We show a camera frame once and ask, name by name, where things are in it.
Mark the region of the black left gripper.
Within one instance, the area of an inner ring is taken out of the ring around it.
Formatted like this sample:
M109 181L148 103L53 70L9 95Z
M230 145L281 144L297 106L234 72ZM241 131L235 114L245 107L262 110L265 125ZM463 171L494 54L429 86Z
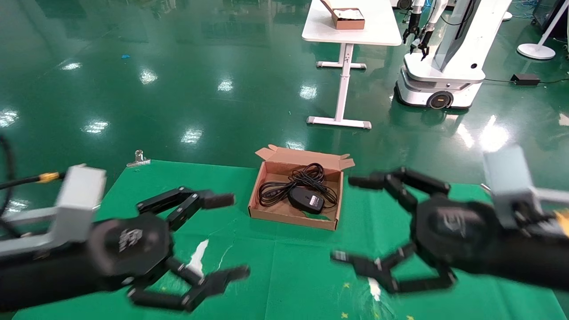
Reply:
M130 301L140 307L193 312L205 299L225 293L230 282L250 276L241 265L221 269L203 277L175 258L170 231L177 231L201 209L230 207L234 194L178 187L136 204L140 215L127 219L97 221L89 233L89 258L102 286L132 286ZM173 209L165 220L156 216ZM146 290L167 271L190 288L183 295Z

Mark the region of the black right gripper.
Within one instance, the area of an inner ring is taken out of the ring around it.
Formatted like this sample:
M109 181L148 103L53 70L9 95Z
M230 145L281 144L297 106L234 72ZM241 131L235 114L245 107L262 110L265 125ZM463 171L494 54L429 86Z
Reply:
M349 176L348 183L367 190L385 190L403 209L416 210L411 220L414 243L407 243L375 260L334 250L330 253L331 260L351 265L356 275L376 280L390 294L449 289L457 281L451 268L483 270L488 267L488 252L503 230L491 205L447 198L450 184L405 167L391 172L372 172L368 176ZM432 197L418 203L406 187ZM433 267L437 276L397 280L393 270L415 254Z

